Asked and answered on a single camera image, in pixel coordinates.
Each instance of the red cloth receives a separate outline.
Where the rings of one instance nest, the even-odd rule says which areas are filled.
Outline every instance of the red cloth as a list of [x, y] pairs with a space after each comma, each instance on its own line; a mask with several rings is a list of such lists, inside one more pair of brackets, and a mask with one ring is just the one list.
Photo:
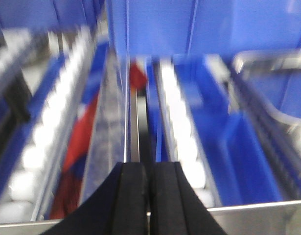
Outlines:
[[73, 171], [69, 170], [78, 160], [85, 157], [89, 149], [97, 102], [98, 94], [87, 107], [83, 117], [74, 125], [50, 219], [62, 219], [78, 207], [82, 178], [76, 177]]
[[97, 107], [98, 95], [95, 96], [88, 106], [84, 116], [75, 124], [72, 131], [66, 160], [62, 172], [67, 172], [77, 160], [87, 153], [91, 142], [93, 121]]
[[130, 67], [130, 84], [137, 90], [142, 90], [146, 87], [147, 76], [140, 70], [136, 62], [131, 63]]

